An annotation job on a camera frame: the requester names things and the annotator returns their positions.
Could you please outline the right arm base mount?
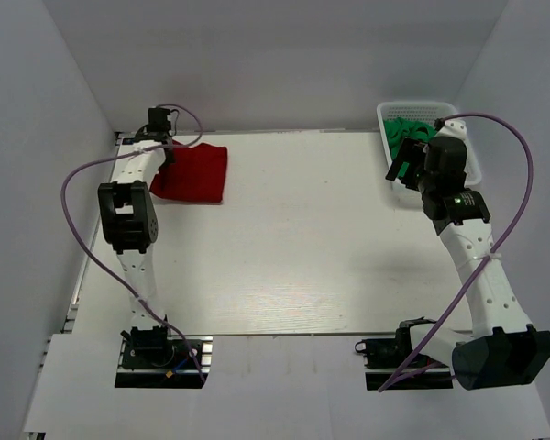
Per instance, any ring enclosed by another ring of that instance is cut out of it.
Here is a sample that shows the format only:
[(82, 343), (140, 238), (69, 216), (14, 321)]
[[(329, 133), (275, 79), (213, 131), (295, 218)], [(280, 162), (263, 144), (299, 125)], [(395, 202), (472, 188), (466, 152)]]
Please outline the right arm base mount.
[[(395, 338), (362, 339), (355, 343), (355, 352), (364, 358), (365, 381), (368, 391), (378, 388), (408, 356), (398, 349)], [(403, 374), (426, 368), (419, 375), (401, 380), (388, 387), (389, 391), (449, 390), (454, 388), (450, 369), (428, 356), (417, 355)]]

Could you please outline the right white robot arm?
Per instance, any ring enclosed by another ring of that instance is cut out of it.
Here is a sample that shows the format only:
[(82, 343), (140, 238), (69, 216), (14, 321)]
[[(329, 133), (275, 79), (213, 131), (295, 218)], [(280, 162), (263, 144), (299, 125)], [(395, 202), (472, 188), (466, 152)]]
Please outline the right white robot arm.
[(409, 334), (395, 343), (401, 364), (383, 390), (426, 357), (450, 367), (466, 390), (530, 384), (550, 358), (550, 332), (536, 329), (519, 304), (492, 240), (488, 207), (465, 185), (466, 160), (461, 139), (407, 138), (386, 175), (420, 193), (462, 287), (437, 320), (402, 323)]

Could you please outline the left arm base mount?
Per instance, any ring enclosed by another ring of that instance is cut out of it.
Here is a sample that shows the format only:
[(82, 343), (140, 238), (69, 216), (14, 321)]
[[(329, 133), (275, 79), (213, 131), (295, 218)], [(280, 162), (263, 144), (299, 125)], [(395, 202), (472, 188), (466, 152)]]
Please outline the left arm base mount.
[(123, 342), (115, 374), (117, 389), (199, 390), (208, 378), (213, 338), (183, 341), (169, 329), (121, 333)]

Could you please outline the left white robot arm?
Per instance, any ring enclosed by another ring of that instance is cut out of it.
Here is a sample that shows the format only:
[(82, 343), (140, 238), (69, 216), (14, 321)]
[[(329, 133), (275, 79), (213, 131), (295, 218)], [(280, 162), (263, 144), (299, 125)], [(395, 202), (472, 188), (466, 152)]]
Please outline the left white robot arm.
[(127, 158), (114, 180), (97, 191), (104, 240), (115, 252), (124, 279), (131, 288), (129, 337), (144, 339), (144, 355), (157, 366), (170, 363), (175, 343), (160, 323), (166, 318), (157, 298), (152, 265), (159, 222), (149, 186), (168, 159), (170, 131), (140, 129), (134, 139), (134, 155)]

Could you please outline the red t-shirt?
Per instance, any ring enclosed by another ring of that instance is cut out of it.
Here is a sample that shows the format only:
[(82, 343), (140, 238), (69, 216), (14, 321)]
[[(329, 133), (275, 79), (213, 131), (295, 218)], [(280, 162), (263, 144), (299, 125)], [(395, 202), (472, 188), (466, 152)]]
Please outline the red t-shirt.
[(184, 148), (173, 141), (173, 162), (161, 167), (149, 190), (163, 200), (185, 204), (223, 202), (228, 149), (201, 143)]

